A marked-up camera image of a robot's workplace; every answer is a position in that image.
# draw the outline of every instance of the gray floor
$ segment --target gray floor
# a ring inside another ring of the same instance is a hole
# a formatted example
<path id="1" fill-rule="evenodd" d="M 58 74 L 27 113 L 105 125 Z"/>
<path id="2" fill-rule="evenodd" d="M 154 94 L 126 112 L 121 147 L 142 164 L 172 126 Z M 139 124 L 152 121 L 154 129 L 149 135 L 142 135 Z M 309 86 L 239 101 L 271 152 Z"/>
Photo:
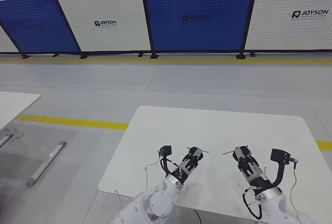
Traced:
<path id="1" fill-rule="evenodd" d="M 296 115 L 316 140 L 332 141 L 332 65 L 0 63 L 0 91 L 39 93 L 26 114 L 62 118 L 128 123 L 139 105 Z M 25 182 L 41 162 L 15 139 L 0 149 L 0 223 L 109 223 L 118 197 L 99 192 L 98 182 L 123 131 L 15 125 L 33 147 L 68 145 L 32 188 Z M 332 152 L 322 153 L 332 171 Z M 204 223 L 250 223 L 200 215 Z M 168 223 L 197 221 L 177 208 Z"/>

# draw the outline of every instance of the yellow floor line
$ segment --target yellow floor line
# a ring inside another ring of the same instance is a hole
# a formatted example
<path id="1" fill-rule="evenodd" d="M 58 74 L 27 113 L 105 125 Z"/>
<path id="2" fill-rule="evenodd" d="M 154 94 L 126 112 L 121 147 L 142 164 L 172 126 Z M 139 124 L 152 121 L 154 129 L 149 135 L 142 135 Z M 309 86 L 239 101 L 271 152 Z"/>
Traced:
<path id="1" fill-rule="evenodd" d="M 20 115 L 18 120 L 28 120 L 32 122 L 45 122 L 51 124 L 64 124 L 81 127 L 91 128 L 105 128 L 114 130 L 126 130 L 128 124 L 116 123 L 116 122 L 102 122 L 98 120 L 81 120 L 81 119 L 70 119 L 70 118 L 54 118 L 50 116 L 39 116 L 39 115 Z M 332 142 L 317 141 L 320 150 L 332 151 Z"/>
<path id="2" fill-rule="evenodd" d="M 169 62 L 169 63 L 285 63 L 285 64 L 332 64 L 332 59 L 228 59 L 228 58 L 0 58 L 0 62 Z"/>
<path id="3" fill-rule="evenodd" d="M 317 141 L 320 150 L 332 151 L 332 142 Z"/>
<path id="4" fill-rule="evenodd" d="M 105 128 L 105 129 L 114 129 L 114 130 L 126 130 L 128 126 L 128 124 L 125 123 L 102 122 L 98 120 L 80 120 L 80 119 L 70 119 L 70 118 L 53 118 L 49 116 L 38 116 L 38 115 L 20 115 L 18 117 L 18 120 L 29 120 L 32 122 L 45 122 L 51 124 L 65 124 L 73 126 Z"/>

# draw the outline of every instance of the joyson logo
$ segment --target joyson logo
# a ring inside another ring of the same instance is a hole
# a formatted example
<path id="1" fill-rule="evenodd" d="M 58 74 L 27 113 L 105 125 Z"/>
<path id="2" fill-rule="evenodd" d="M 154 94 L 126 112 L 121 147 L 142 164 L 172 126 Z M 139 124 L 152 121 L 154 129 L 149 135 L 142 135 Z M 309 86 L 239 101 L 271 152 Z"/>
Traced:
<path id="1" fill-rule="evenodd" d="M 182 16 L 182 22 L 190 22 L 195 20 L 208 20 L 210 15 Z"/>
<path id="2" fill-rule="evenodd" d="M 294 11 L 292 14 L 292 18 L 308 18 L 308 17 L 318 17 L 318 16 L 326 16 L 329 10 L 304 10 Z"/>
<path id="3" fill-rule="evenodd" d="M 94 23 L 96 27 L 117 26 L 116 20 L 95 21 Z"/>

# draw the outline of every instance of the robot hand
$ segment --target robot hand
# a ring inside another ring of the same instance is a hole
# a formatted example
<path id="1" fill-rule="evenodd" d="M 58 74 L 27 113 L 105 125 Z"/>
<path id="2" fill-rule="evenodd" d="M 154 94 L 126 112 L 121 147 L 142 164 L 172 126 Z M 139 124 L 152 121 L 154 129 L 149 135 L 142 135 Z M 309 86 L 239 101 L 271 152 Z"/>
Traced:
<path id="1" fill-rule="evenodd" d="M 283 150 L 272 149 L 271 160 L 278 163 L 278 173 L 273 183 L 260 169 L 258 162 L 252 157 L 247 146 L 237 147 L 233 152 L 233 158 L 238 162 L 239 170 L 250 184 L 250 187 L 243 194 L 243 202 L 255 218 L 260 220 L 263 210 L 268 215 L 268 224 L 315 224 L 305 213 L 288 212 L 286 196 L 278 188 L 283 178 L 285 165 L 293 162 L 293 168 L 296 168 L 298 160 L 291 158 L 291 154 Z M 245 195 L 250 189 L 254 191 L 255 199 L 259 201 L 259 216 L 251 211 L 246 202 Z"/>
<path id="2" fill-rule="evenodd" d="M 173 209 L 173 196 L 180 193 L 184 182 L 203 158 L 202 150 L 192 147 L 182 163 L 170 172 L 167 162 L 171 161 L 167 156 L 171 154 L 171 146 L 164 146 L 159 151 L 161 167 L 166 173 L 162 188 L 141 193 L 116 215 L 112 224 L 159 224 L 167 219 Z"/>

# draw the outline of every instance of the white table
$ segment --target white table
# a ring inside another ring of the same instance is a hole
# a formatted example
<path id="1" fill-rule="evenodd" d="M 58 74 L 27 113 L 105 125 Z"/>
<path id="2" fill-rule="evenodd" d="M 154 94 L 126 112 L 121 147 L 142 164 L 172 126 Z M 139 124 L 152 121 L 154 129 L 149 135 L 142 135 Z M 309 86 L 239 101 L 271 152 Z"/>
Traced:
<path id="1" fill-rule="evenodd" d="M 13 135 L 20 140 L 24 133 L 17 128 L 13 127 L 11 122 L 17 118 L 22 112 L 24 112 L 29 106 L 31 106 L 36 100 L 40 98 L 39 94 L 22 94 L 16 92 L 0 92 L 0 132 L 5 128 L 9 130 L 9 134 L 6 134 L 0 139 L 0 147 L 9 140 Z M 29 148 L 25 143 L 24 147 L 36 156 L 38 156 L 43 163 L 36 170 L 33 176 L 27 181 L 28 186 L 33 186 L 42 172 L 54 159 L 56 154 L 66 144 L 65 141 L 59 142 L 58 146 L 53 150 L 50 155 L 45 155 L 41 151 Z"/>
<path id="2" fill-rule="evenodd" d="M 248 183 L 232 155 L 222 153 L 248 145 L 274 181 L 278 165 L 270 160 L 270 153 L 272 148 L 278 148 L 299 159 L 298 184 L 292 196 L 296 208 L 318 224 L 332 223 L 332 174 L 300 117 L 141 106 L 125 131 L 99 190 L 138 195 L 145 188 L 144 167 L 157 161 L 157 150 L 163 145 L 172 146 L 170 158 L 175 162 L 181 162 L 186 147 L 197 146 L 210 152 L 204 154 L 185 182 L 175 201 L 178 206 L 254 219 L 242 201 Z M 148 176 L 148 187 L 152 188 L 162 182 L 164 173 L 155 165 L 148 168 Z M 289 165 L 279 185 L 287 196 L 293 183 L 293 166 Z"/>

